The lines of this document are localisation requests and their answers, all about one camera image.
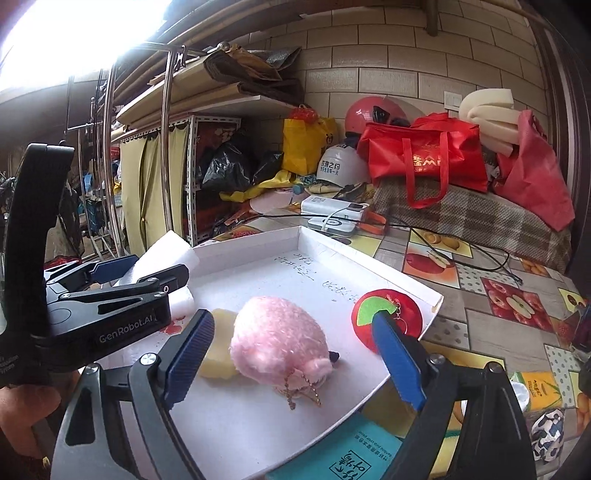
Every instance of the bright window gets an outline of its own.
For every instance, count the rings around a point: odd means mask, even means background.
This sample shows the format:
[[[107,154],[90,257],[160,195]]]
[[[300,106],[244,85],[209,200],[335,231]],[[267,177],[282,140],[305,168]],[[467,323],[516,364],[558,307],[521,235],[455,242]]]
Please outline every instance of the bright window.
[[[162,25],[171,0],[37,0],[8,34],[0,90],[108,68]]]

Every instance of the white helmet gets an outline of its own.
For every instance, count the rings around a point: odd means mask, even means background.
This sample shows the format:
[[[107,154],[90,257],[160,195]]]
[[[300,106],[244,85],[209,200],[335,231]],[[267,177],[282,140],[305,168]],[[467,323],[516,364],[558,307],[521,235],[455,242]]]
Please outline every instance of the white helmet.
[[[339,187],[371,181],[367,162],[357,155],[354,148],[344,144],[335,145],[324,152],[318,164],[316,178]]]

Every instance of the plaid cushion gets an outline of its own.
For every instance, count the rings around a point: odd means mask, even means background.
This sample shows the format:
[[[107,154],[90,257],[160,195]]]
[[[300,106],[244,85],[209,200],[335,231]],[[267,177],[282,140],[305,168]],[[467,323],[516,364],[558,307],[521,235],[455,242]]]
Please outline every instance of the plaid cushion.
[[[417,178],[416,198],[435,197],[439,182]],[[571,256],[570,231],[553,231],[537,215],[492,193],[454,185],[444,199],[425,209],[407,203],[403,177],[383,179],[374,196],[380,215],[412,226],[456,235],[466,241],[508,251],[563,273]]]

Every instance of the tiled wall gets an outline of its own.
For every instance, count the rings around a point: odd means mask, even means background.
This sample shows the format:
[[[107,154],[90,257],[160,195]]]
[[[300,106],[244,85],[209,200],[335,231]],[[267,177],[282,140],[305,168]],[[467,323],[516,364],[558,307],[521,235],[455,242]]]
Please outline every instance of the tiled wall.
[[[486,87],[510,88],[515,107],[532,109],[547,130],[545,80],[527,21],[479,0],[439,0],[439,8],[437,37],[425,32],[419,9],[359,7],[236,41],[260,49],[302,46],[289,74],[301,80],[307,103],[338,120],[341,135],[347,109],[368,94],[394,96],[416,117],[444,111],[444,91],[465,96]],[[259,121],[255,128],[270,146],[281,144],[281,121]]]

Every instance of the white shelf board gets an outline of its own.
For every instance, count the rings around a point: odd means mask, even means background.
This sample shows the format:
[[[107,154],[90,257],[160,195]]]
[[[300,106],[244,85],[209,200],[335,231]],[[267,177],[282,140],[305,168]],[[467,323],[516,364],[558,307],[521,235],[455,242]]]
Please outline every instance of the white shelf board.
[[[200,115],[240,116],[247,118],[279,118],[295,107],[263,95],[254,95],[198,107],[192,112]]]

